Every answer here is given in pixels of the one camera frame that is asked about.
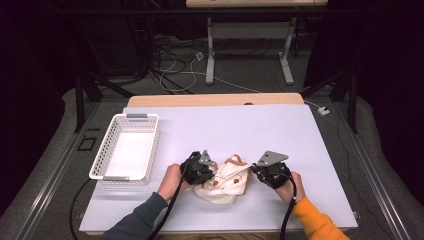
desk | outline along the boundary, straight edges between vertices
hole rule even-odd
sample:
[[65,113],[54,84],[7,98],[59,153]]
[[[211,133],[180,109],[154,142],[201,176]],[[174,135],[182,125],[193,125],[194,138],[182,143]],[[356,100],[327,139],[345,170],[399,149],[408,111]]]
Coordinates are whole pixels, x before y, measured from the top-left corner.
[[[246,8],[246,7],[317,7],[325,6],[328,0],[187,0],[189,8]],[[294,32],[296,18],[290,22],[268,23],[213,23],[208,18],[208,65],[206,69],[206,84],[213,83],[215,68],[214,38],[273,38],[285,39],[283,51],[278,53],[284,79],[287,85],[293,85],[294,80],[287,61],[290,44]]]
[[[169,164],[204,149],[217,162],[234,153],[247,163],[257,162],[265,150],[289,155],[286,164],[302,173],[307,194],[318,209],[340,228],[357,227],[309,106],[299,94],[138,96],[130,99],[123,112],[159,115],[161,135],[150,183],[108,186],[98,182],[80,231],[98,234],[109,229],[156,191]],[[187,190],[178,196],[161,233],[276,232],[286,210],[272,189],[252,177],[246,194],[230,205],[214,205]],[[302,226],[291,218],[287,229]]]

white fabric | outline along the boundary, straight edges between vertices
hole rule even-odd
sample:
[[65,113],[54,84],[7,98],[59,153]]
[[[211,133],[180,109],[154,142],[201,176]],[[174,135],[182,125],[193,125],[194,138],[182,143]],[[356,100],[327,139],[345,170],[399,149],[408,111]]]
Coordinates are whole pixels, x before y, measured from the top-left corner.
[[236,196],[244,194],[251,165],[242,162],[234,154],[224,165],[216,166],[212,168],[215,176],[204,184],[195,186],[194,191],[214,204],[231,204]]

basket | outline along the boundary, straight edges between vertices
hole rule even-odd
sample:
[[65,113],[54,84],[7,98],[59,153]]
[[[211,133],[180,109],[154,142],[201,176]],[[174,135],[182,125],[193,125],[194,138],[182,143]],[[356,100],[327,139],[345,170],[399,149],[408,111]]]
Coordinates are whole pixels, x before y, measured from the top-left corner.
[[115,115],[90,178],[104,184],[148,184],[160,132],[158,120],[155,114]]

orange sweater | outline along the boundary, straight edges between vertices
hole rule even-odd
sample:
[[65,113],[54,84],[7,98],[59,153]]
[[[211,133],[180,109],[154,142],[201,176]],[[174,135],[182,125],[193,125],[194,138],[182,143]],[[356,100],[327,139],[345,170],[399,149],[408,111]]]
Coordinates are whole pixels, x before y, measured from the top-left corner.
[[302,223],[309,240],[349,239],[327,215],[320,213],[307,197],[296,204],[293,215]]

gray sleeve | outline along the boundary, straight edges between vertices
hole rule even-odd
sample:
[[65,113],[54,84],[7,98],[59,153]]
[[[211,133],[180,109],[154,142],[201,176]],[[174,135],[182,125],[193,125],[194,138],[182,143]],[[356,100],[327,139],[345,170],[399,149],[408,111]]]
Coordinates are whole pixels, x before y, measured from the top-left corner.
[[156,218],[167,206],[168,203],[159,194],[153,192],[146,202],[107,230],[100,239],[148,239],[153,232]]

